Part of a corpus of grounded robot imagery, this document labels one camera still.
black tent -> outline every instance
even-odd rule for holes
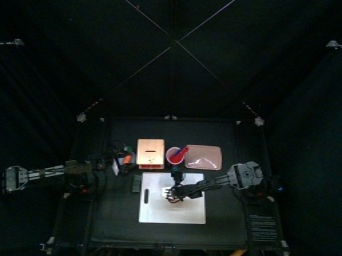
[[[338,0],[1,1],[1,170],[65,161],[80,114],[260,117],[292,253],[341,255],[341,12]],[[56,191],[24,197],[1,201],[5,251],[53,227]]]

tan box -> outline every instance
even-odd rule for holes
[[[136,164],[144,170],[164,169],[164,140],[138,140]]]

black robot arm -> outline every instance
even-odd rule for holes
[[[195,199],[202,197],[203,191],[220,189],[231,186],[235,189],[246,189],[252,185],[259,185],[263,180],[263,174],[259,165],[255,162],[235,164],[231,166],[226,175],[215,177],[211,180],[202,180],[196,184],[182,185],[176,175],[172,174],[175,185],[167,191],[167,200],[174,203],[183,201],[186,197]]]

black curtain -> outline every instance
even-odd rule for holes
[[[3,41],[17,38],[4,27],[0,31]],[[55,83],[53,76],[43,75],[32,52],[20,46],[0,46],[1,172],[13,165],[44,168],[68,159],[76,120],[51,89]],[[1,251],[37,249],[39,243],[47,241],[53,229],[57,198],[59,189],[53,186],[1,197]]]
[[[342,50],[326,58],[267,121],[286,193],[283,228],[295,255],[342,254]]]

black table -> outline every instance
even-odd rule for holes
[[[263,129],[254,121],[112,118],[105,123],[96,121],[81,126],[73,158],[97,157],[117,140],[136,149],[140,138],[164,139],[166,149],[190,144],[220,147],[222,170],[180,167],[184,172],[202,172],[204,179],[224,175],[232,164],[248,161],[259,163],[264,175],[271,174]],[[170,172],[171,167],[166,165],[158,171]],[[136,168],[115,176],[111,168],[107,169],[105,192],[93,210],[89,247],[224,250],[282,247],[276,204],[248,204],[230,187],[206,192],[206,224],[139,223],[140,193],[132,192],[132,181],[142,172]],[[267,223],[274,223],[267,227],[267,236],[255,232],[254,226],[264,218]]]

